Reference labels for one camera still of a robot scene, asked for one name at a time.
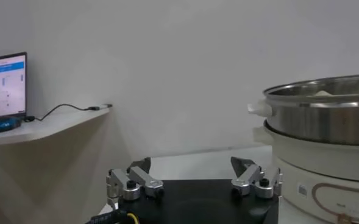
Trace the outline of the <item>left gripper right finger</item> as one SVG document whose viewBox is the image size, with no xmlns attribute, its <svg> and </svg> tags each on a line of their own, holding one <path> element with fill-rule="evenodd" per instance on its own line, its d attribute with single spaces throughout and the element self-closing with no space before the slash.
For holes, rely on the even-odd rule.
<svg viewBox="0 0 359 224">
<path fill-rule="evenodd" d="M 231 180 L 232 190 L 239 197 L 254 192 L 257 198 L 264 200 L 280 197 L 282 194 L 282 172 L 278 167 L 264 169 L 250 159 L 231 157 L 236 177 Z"/>
</svg>

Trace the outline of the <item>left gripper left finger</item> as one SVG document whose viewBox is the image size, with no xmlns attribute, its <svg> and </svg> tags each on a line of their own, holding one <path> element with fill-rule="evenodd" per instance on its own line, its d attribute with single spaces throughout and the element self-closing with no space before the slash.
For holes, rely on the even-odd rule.
<svg viewBox="0 0 359 224">
<path fill-rule="evenodd" d="M 134 161 L 123 171 L 110 169 L 106 176 L 107 204 L 115 209 L 119 201 L 135 202 L 143 195 L 160 199 L 164 195 L 164 184 L 150 176 L 150 157 Z"/>
</svg>

